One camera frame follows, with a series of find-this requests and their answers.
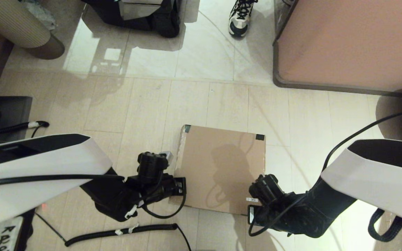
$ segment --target tile floor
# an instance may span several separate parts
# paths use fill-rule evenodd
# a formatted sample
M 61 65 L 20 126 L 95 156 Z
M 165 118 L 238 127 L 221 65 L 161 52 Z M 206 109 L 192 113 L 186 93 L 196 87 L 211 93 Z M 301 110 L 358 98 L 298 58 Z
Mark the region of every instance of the tile floor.
M 116 171 L 125 176 L 136 172 L 140 152 L 176 152 L 183 124 L 265 134 L 267 173 L 275 174 L 285 191 L 295 192 L 311 187 L 337 142 L 380 115 L 380 103 L 402 107 L 399 98 L 274 86 L 271 0 L 255 5 L 252 28 L 241 40 L 231 38 L 226 27 L 234 0 L 183 3 L 181 34 L 164 39 L 106 25 L 78 0 L 43 0 L 58 19 L 54 34 L 67 50 L 59 59 L 45 61 L 15 47 L 0 80 L 0 96 L 33 97 L 30 120 L 51 123 L 38 136 L 91 135 L 113 160 Z M 284 8 L 278 1 L 275 7 Z M 379 137 L 383 134 L 378 127 L 360 136 Z M 150 209 L 175 210 L 166 201 Z M 184 207 L 167 220 L 139 211 L 139 217 L 118 223 L 98 213 L 79 188 L 38 209 L 65 238 L 136 222 L 177 222 L 198 251 L 389 250 L 368 235 L 367 223 L 375 207 L 360 201 L 318 239 L 288 238 L 272 230 L 251 238 L 244 216 L 196 208 Z M 390 220 L 383 219 L 381 225 Z M 28 246 L 32 251 L 186 250 L 178 232 L 95 239 L 66 248 L 38 218 L 33 224 Z

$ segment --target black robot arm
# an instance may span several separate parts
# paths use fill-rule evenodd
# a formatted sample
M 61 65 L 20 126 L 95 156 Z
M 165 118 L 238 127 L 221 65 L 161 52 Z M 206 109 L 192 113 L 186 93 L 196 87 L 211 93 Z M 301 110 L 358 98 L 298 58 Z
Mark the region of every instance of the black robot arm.
M 94 179 L 80 187 L 91 196 L 99 212 L 126 221 L 137 216 L 137 209 L 170 196 L 185 196 L 185 178 L 163 173 L 169 166 L 170 152 L 139 154 L 137 175 L 126 181 Z M 117 175 L 110 168 L 107 175 Z
M 254 221 L 254 226 L 266 226 L 287 207 L 300 200 L 269 228 L 319 238 L 337 216 L 356 201 L 355 198 L 332 189 L 322 178 L 319 178 L 309 191 L 302 194 L 284 193 L 277 183 L 272 174 L 260 175 L 249 188 L 252 197 L 258 198 L 263 204 L 263 206 L 249 206 L 250 215 L 255 218 L 250 219 Z

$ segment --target shoelace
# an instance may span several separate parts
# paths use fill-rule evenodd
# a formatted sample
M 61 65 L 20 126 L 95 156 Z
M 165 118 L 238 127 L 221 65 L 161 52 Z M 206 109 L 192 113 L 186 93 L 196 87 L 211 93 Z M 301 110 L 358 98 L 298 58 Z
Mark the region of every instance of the shoelace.
M 257 2 L 258 0 L 239 0 L 235 9 L 238 15 L 237 19 L 245 19 L 247 14 L 251 11 L 252 4 Z

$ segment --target cardboard sheet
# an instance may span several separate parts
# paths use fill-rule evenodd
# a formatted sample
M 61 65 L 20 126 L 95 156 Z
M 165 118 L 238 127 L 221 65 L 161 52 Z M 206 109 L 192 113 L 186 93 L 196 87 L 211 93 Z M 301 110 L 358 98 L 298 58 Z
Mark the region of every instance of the cardboard sheet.
M 264 135 L 185 125 L 176 177 L 187 179 L 185 205 L 247 214 L 249 186 L 265 173 Z

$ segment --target black and white sneaker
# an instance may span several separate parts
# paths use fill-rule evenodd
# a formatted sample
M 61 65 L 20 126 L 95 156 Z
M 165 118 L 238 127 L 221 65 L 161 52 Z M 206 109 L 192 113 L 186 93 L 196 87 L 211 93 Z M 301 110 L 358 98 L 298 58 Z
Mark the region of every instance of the black and white sneaker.
M 246 35 L 251 22 L 251 12 L 258 0 L 237 0 L 229 16 L 229 33 L 233 37 Z

